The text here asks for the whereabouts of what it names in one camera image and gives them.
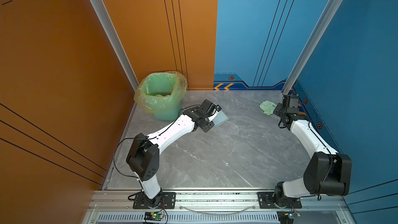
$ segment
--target crumpled green cloth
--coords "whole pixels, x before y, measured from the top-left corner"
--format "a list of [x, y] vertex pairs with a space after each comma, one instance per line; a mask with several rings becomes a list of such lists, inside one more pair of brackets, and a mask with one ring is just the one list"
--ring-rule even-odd
[[265, 101], [260, 105], [261, 110], [264, 111], [266, 115], [271, 115], [275, 110], [276, 104], [274, 102]]

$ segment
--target marble floor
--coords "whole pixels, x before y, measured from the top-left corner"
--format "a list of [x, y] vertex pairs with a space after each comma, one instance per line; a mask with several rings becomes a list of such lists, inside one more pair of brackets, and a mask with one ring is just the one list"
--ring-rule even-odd
[[[261, 102], [282, 101], [278, 91], [187, 91], [182, 106], [201, 104], [204, 99], [219, 104], [229, 117], [219, 127], [204, 133], [200, 128], [172, 143], [160, 156], [157, 172], [162, 188], [173, 187], [262, 187], [273, 189], [277, 182], [303, 176], [309, 156], [279, 117], [267, 116]], [[134, 111], [126, 137], [149, 134], [169, 124], [158, 121], [139, 107]], [[117, 167], [132, 171], [125, 162], [132, 140], [118, 151]], [[112, 171], [107, 189], [139, 188], [134, 178]]]

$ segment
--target green trash can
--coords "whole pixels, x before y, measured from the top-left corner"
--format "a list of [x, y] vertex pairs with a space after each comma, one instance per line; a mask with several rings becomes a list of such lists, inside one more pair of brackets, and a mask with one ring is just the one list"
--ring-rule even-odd
[[176, 71], [152, 73], [138, 86], [134, 101], [144, 112], [162, 121], [174, 121], [187, 90], [186, 78]]

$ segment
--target yellow arrow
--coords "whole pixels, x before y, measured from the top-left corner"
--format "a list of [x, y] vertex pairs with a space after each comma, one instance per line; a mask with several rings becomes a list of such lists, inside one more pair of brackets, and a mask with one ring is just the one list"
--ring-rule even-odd
[[218, 87], [221, 86], [223, 83], [218, 84], [214, 89], [219, 90]]
[[229, 84], [228, 86], [224, 87], [225, 90], [229, 90], [229, 87], [232, 86], [233, 83]]

